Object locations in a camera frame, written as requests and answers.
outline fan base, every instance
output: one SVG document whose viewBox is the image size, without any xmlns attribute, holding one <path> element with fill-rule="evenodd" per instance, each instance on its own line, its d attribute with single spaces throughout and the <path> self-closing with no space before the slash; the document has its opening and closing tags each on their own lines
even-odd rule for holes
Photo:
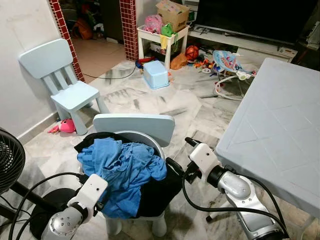
<svg viewBox="0 0 320 240">
<path fill-rule="evenodd" d="M 71 188 L 59 188 L 49 192 L 47 195 L 43 197 L 49 203 L 57 206 L 58 208 L 65 208 L 67 206 L 68 201 L 76 195 L 76 191 Z M 47 226 L 49 219 L 52 217 L 53 214 L 56 212 L 47 211 L 40 206 L 35 206 L 32 211 L 32 216 L 38 213 L 38 216 L 34 217 L 30 221 L 30 231 L 32 235 L 41 240 L 41 235 Z"/>
</svg>

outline brown floor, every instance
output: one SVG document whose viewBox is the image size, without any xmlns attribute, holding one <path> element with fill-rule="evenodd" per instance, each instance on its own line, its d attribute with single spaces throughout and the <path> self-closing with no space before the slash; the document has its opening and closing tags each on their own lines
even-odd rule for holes
<svg viewBox="0 0 320 240">
<path fill-rule="evenodd" d="M 72 39 L 79 65 L 83 74 L 99 77 L 125 58 L 125 47 L 122 44 L 98 40 Z M 84 75 L 86 83 L 95 78 Z"/>
</svg>

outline television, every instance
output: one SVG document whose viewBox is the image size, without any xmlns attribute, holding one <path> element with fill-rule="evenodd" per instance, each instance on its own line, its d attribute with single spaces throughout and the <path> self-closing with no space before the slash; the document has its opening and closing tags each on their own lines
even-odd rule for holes
<svg viewBox="0 0 320 240">
<path fill-rule="evenodd" d="M 294 44 L 317 0 L 199 0 L 201 27 Z"/>
</svg>

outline blue storage box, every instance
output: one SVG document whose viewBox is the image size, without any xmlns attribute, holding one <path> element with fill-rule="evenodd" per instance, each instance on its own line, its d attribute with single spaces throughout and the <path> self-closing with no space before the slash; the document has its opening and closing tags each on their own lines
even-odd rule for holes
<svg viewBox="0 0 320 240">
<path fill-rule="evenodd" d="M 159 89 L 169 85 L 168 71 L 160 61 L 151 61 L 143 65 L 145 82 L 151 89 Z"/>
</svg>

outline basketball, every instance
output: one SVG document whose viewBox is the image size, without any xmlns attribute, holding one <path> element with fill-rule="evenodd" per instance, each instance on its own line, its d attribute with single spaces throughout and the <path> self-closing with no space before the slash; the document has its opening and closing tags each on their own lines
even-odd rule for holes
<svg viewBox="0 0 320 240">
<path fill-rule="evenodd" d="M 199 49 L 194 45 L 188 46 L 185 50 L 185 56 L 188 60 L 195 60 L 198 57 L 198 55 Z"/>
</svg>

